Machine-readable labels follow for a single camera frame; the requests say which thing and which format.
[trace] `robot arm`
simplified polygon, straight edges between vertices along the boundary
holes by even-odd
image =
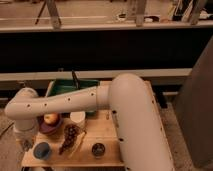
[[[132,74],[99,86],[48,98],[22,89],[8,103],[6,115],[15,120],[14,132],[28,140],[37,133],[36,116],[50,112],[111,109],[122,158],[128,171],[174,171],[159,116],[144,81]]]

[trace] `bunch of grapes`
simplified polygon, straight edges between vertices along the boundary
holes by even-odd
[[[66,149],[74,146],[77,136],[80,133],[80,128],[76,125],[69,124],[64,128],[64,142],[59,148],[59,155],[61,155]]]

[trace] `floor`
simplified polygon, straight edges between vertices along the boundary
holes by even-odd
[[[41,16],[38,25],[36,18],[43,1],[6,0],[9,4],[0,3],[0,27],[50,26],[47,8]],[[56,5],[63,25],[106,24],[116,23],[117,15],[127,11],[124,0],[57,0]],[[146,5],[148,15],[167,15],[172,6],[171,0],[149,0]]]
[[[195,168],[190,159],[186,144],[181,134],[179,125],[177,123],[172,104],[168,103],[167,109],[159,111],[162,117],[170,149],[173,155],[176,171],[204,171],[203,169]],[[5,132],[11,125],[4,114],[3,109],[0,110],[0,135]],[[12,135],[12,128],[10,127],[2,136],[0,136],[0,171],[18,171],[21,169],[21,160],[24,153],[16,144]],[[122,171],[122,168],[88,168],[88,169],[71,169],[71,168],[55,168],[56,171]]]

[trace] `black dot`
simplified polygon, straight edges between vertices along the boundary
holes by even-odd
[[[119,141],[123,142],[123,141],[124,141],[124,139],[123,139],[123,138],[119,138]]]

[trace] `red apple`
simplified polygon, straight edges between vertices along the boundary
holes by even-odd
[[[56,124],[58,119],[59,119],[58,113],[51,113],[51,114],[45,114],[44,115],[44,122],[48,125]]]

